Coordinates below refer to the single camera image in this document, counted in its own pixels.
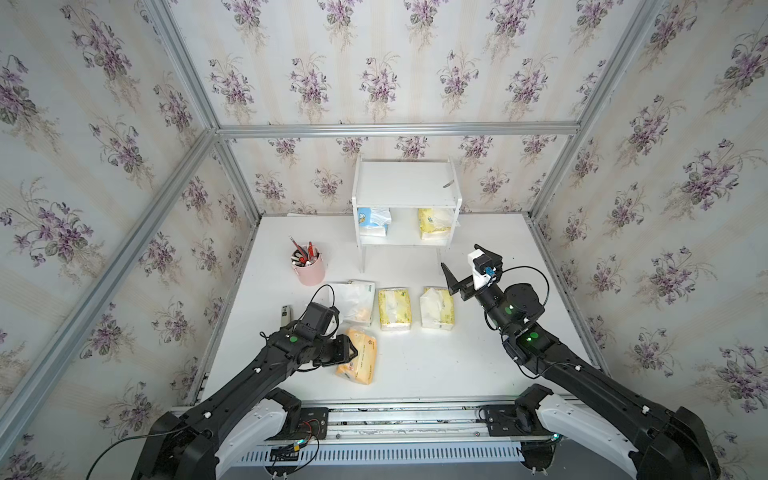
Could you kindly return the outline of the white yellow tissue pack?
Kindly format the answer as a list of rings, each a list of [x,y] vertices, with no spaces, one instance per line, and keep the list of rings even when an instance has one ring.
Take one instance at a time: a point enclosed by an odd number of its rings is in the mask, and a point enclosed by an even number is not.
[[[455,327],[455,307],[446,288],[425,287],[419,299],[421,326],[450,331]]]

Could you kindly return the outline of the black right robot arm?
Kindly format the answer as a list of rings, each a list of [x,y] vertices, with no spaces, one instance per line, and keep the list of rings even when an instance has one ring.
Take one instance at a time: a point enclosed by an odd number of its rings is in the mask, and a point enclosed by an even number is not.
[[[704,422],[633,392],[589,365],[539,323],[542,298],[528,283],[500,288],[500,255],[476,245],[470,276],[442,268],[451,294],[475,299],[489,328],[532,385],[515,403],[521,430],[542,427],[576,441],[634,479],[718,479],[722,469]]]

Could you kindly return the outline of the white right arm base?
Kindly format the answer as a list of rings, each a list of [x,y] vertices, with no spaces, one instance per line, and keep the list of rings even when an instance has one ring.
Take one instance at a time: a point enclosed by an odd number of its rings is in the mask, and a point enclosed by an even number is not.
[[[564,435],[622,469],[632,479],[637,467],[630,458],[637,449],[616,427],[589,407],[578,406],[539,384],[528,387],[515,400],[518,422],[523,414],[552,434]]]

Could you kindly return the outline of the yellow floral tissue pack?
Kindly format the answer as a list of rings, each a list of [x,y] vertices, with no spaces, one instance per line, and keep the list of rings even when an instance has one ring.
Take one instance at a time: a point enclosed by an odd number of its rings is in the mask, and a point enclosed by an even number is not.
[[[379,323],[382,331],[406,331],[412,327],[412,308],[407,288],[378,291]]]

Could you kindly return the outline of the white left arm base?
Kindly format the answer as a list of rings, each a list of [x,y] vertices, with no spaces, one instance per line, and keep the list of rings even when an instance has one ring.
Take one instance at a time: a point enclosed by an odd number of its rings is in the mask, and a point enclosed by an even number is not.
[[[246,412],[224,438],[216,454],[215,478],[222,476],[252,447],[276,436],[289,418],[296,418],[302,401],[277,388]]]

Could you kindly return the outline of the orange tissue pack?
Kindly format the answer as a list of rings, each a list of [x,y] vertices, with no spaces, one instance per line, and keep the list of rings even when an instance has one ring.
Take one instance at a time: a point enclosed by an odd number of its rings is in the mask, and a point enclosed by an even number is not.
[[[367,330],[360,328],[349,328],[346,335],[356,348],[357,356],[349,363],[338,366],[335,374],[358,384],[370,385],[376,366],[377,340]]]

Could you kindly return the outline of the white green tissue pack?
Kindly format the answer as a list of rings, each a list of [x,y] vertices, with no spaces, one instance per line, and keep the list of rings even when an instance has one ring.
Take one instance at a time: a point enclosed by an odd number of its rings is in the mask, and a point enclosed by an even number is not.
[[[339,311],[341,323],[368,326],[372,322],[376,298],[374,282],[352,280],[330,283],[331,300]]]

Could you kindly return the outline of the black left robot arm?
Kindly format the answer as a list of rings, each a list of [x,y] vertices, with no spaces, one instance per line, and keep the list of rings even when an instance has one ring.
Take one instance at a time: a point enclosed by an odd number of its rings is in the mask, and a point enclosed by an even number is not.
[[[334,306],[307,305],[297,320],[266,337],[255,358],[218,391],[181,415],[164,413],[152,425],[134,479],[219,479],[260,440],[277,435],[301,401],[279,385],[305,364],[347,364],[357,349]]]

